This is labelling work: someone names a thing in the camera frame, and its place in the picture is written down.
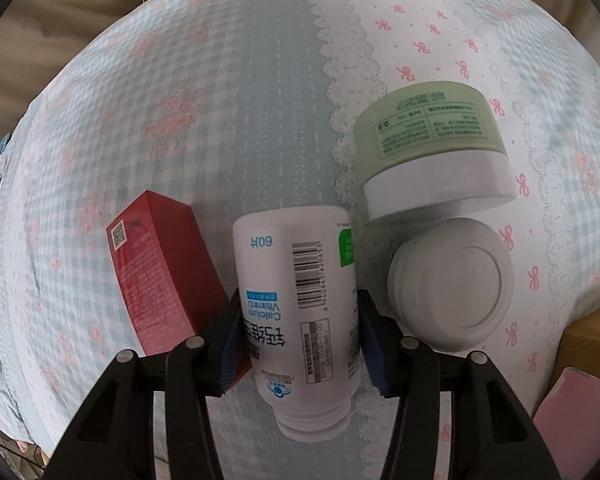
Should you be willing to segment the white round jar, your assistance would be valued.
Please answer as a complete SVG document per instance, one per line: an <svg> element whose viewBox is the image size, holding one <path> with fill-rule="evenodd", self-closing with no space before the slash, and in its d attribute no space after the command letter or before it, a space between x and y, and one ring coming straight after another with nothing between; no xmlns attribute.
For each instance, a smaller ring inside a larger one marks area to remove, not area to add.
<svg viewBox="0 0 600 480"><path fill-rule="evenodd" d="M442 221L404 242L387 276L392 315L431 347L475 348L500 326L515 278L508 250L486 224Z"/></svg>

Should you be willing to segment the red cardboard box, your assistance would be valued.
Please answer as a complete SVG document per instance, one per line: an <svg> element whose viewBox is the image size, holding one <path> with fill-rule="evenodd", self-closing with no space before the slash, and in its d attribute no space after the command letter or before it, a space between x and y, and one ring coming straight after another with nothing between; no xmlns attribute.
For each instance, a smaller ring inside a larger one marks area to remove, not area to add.
<svg viewBox="0 0 600 480"><path fill-rule="evenodd" d="M193 208L141 192L106 227L114 274L140 342L128 363L166 371L166 357L192 337L201 347L201 380L218 398L250 369L239 297L224 289Z"/></svg>

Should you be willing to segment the white calcium vitamin bottle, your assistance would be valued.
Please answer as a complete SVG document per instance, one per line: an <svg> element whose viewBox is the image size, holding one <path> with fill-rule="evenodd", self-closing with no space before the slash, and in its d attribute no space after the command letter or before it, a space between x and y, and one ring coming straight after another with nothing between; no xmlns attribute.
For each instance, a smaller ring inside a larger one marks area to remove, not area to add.
<svg viewBox="0 0 600 480"><path fill-rule="evenodd" d="M361 380L349 214L336 206L246 214L233 245L258 393L289 439L339 436Z"/></svg>

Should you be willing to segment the green jar white lid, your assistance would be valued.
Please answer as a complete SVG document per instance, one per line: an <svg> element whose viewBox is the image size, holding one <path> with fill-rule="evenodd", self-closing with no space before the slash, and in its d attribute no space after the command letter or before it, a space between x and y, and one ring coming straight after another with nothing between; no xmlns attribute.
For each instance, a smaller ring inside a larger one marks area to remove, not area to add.
<svg viewBox="0 0 600 480"><path fill-rule="evenodd" d="M516 198L513 170L488 101L454 81L393 91L353 126L368 218L444 218Z"/></svg>

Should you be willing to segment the cardboard storage box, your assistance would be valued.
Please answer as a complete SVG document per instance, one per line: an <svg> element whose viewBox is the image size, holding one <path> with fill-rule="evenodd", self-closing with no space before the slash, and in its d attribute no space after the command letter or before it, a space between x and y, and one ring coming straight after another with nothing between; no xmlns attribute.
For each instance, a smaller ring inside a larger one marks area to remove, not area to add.
<svg viewBox="0 0 600 480"><path fill-rule="evenodd" d="M600 308L562 334L534 423L563 479L600 479Z"/></svg>

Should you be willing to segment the checkered floral bed sheet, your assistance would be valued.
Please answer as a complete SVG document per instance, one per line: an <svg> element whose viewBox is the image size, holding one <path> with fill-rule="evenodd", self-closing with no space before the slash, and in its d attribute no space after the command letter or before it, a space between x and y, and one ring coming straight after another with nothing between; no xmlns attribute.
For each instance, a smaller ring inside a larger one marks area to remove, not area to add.
<svg viewBox="0 0 600 480"><path fill-rule="evenodd" d="M410 232L372 226L356 116L424 80L490 103L515 199L485 211L513 260L486 352L526 408L566 326L600 307L600 66L532 0L150 0L40 92L0 153L0 429L53 452L136 348L107 224L146 190L192 205L220 279L233 222L346 208L358 284L386 296Z"/></svg>

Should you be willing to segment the beige curtain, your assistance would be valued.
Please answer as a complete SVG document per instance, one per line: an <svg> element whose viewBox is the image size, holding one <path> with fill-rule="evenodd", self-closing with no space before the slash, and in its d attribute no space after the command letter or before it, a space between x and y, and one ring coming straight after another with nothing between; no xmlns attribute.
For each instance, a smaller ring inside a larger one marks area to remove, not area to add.
<svg viewBox="0 0 600 480"><path fill-rule="evenodd" d="M0 18L0 137L74 166L216 148L247 0L12 0Z"/></svg>

